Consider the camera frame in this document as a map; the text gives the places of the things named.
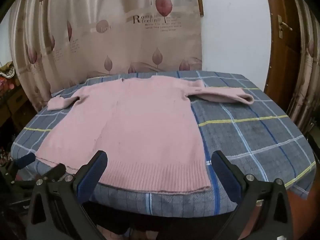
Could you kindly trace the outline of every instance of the plaid bedsheet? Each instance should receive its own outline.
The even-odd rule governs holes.
[[[190,98],[191,108],[203,138],[207,172],[212,190],[190,195],[137,193],[98,184],[92,201],[130,212],[165,217],[205,217],[233,211],[231,202],[210,165],[211,154],[221,150],[231,163],[244,174],[251,173],[259,180],[281,178],[285,186],[306,197],[312,186],[316,163],[312,150],[291,119],[267,95],[242,75],[182,71],[165,73],[123,74],[88,79],[58,93],[64,98],[83,86],[119,78],[149,78],[166,75],[187,80],[201,79],[206,86],[241,87],[255,98],[251,106],[221,104]],[[18,135],[12,145],[14,159],[29,152],[35,153],[46,135],[70,111],[40,111]],[[23,179],[44,174],[50,168],[36,160],[21,171]]]

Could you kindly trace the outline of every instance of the black clamp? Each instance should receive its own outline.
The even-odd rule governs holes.
[[[31,195],[36,184],[35,180],[15,180],[18,170],[33,163],[36,156],[29,153],[17,160],[8,160],[0,167],[0,203],[6,205],[20,216],[28,213]],[[42,176],[48,180],[59,180],[66,173],[66,167],[58,164]]]
[[[260,214],[245,240],[293,239],[291,210],[281,179],[265,182],[252,174],[244,175],[221,151],[212,154],[211,165],[230,200],[238,204],[214,240],[239,239],[259,200],[263,201]]]
[[[105,239],[81,204],[89,200],[107,163],[107,154],[98,151],[74,176],[61,181],[37,180],[30,200],[27,239]]]

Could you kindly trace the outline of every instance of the wooden door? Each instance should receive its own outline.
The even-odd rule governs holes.
[[[268,1],[272,40],[270,65],[264,92],[286,112],[300,67],[299,16],[294,0]]]

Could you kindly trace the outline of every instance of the yellow stripe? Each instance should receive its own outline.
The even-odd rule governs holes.
[[[50,132],[51,129],[33,129],[33,128],[27,128],[25,127],[24,129],[30,130],[30,131],[39,131],[39,132]]]
[[[314,161],[313,163],[311,163],[311,165],[306,168],[303,172],[301,172],[296,178],[290,180],[289,182],[287,182],[286,184],[284,184],[285,187],[290,186],[292,183],[296,182],[298,179],[300,179],[304,174],[306,174],[308,171],[311,171],[311,168],[316,164],[316,162]]]
[[[268,119],[278,119],[288,117],[287,115],[280,116],[265,116],[265,117],[255,117],[255,118],[245,118],[245,119],[225,119],[225,120],[209,120],[199,124],[199,127],[204,126],[209,123],[232,123],[232,122],[247,122],[247,121],[259,121],[259,120],[268,120]]]

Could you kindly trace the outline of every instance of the wooden cabinet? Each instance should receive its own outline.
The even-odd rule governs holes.
[[[20,132],[36,115],[36,111],[28,100],[22,87],[10,91],[7,98],[2,99],[0,106],[0,127],[11,118],[17,132]]]
[[[7,105],[11,114],[14,114],[28,100],[22,88],[16,91],[8,100]]]

